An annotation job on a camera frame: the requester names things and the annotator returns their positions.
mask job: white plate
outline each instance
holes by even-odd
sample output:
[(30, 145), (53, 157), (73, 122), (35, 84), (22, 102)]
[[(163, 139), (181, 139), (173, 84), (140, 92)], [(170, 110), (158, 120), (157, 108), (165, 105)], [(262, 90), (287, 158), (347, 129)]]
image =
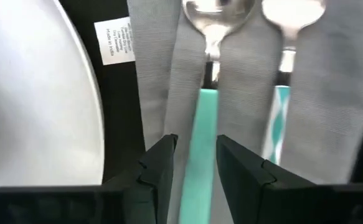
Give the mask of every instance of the white plate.
[(58, 0), (0, 0), (0, 186), (101, 184), (100, 97)]

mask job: metal neck of spoon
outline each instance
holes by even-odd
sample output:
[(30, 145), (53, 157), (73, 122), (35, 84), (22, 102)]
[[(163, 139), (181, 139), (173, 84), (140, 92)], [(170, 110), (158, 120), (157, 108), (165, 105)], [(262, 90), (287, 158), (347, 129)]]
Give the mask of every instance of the metal neck of spoon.
[(216, 62), (220, 59), (221, 40), (206, 37), (205, 56), (207, 62)]
[(284, 38), (281, 63), (279, 71), (283, 73), (292, 73), (295, 65), (296, 39), (286, 36)]
[(219, 85), (220, 42), (221, 40), (206, 37), (206, 66), (202, 76), (202, 88), (216, 90)]

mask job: teal and white patterned handle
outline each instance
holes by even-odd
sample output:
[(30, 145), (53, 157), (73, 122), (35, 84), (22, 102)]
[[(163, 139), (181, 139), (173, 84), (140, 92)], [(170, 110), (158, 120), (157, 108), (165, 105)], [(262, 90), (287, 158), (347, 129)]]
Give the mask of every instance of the teal and white patterned handle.
[(277, 165), (280, 163), (281, 159), (289, 99), (289, 86), (275, 86), (270, 117), (268, 119), (267, 129), (264, 137), (262, 157)]

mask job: spoon bowl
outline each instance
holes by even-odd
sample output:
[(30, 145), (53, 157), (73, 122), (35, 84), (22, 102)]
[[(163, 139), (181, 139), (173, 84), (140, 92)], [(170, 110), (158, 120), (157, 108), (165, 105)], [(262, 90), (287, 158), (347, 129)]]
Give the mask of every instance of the spoon bowl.
[(285, 35), (296, 36), (304, 27), (315, 23), (325, 12), (323, 0), (264, 0), (263, 14)]
[(220, 57), (220, 41), (245, 23), (254, 3), (255, 0), (183, 0), (182, 6), (187, 18), (206, 37), (207, 56), (216, 60)]

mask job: white label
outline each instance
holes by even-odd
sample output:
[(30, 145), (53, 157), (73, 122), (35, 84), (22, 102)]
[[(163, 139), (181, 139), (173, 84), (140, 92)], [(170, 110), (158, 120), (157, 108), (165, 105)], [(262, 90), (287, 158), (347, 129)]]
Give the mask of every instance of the white label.
[(130, 17), (96, 22), (94, 26), (104, 65), (136, 60), (133, 52)]

